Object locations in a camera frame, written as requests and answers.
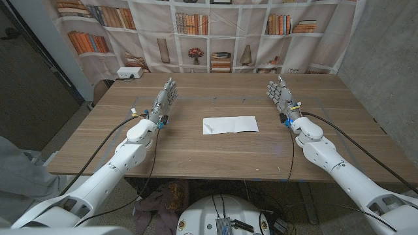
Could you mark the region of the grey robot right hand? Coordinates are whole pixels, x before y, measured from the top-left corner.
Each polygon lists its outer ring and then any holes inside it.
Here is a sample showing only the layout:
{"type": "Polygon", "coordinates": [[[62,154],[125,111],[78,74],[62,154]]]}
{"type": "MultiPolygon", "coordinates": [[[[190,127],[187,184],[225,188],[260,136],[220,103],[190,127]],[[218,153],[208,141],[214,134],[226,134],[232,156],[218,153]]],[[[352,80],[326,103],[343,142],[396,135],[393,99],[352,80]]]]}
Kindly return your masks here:
{"type": "Polygon", "coordinates": [[[276,105],[282,123],[292,124],[302,116],[301,103],[295,101],[290,89],[280,75],[278,76],[278,82],[270,81],[267,89],[266,94],[276,105]]]}

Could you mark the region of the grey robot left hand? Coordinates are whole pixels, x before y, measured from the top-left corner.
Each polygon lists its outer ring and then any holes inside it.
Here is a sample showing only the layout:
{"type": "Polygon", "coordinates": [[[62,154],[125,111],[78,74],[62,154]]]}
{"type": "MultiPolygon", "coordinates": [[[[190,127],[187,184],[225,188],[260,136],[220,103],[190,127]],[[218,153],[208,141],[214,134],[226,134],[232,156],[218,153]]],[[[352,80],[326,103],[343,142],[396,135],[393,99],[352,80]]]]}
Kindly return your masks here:
{"type": "Polygon", "coordinates": [[[176,82],[169,78],[162,90],[156,96],[148,119],[157,125],[166,125],[169,122],[169,110],[178,96],[176,82]]]}

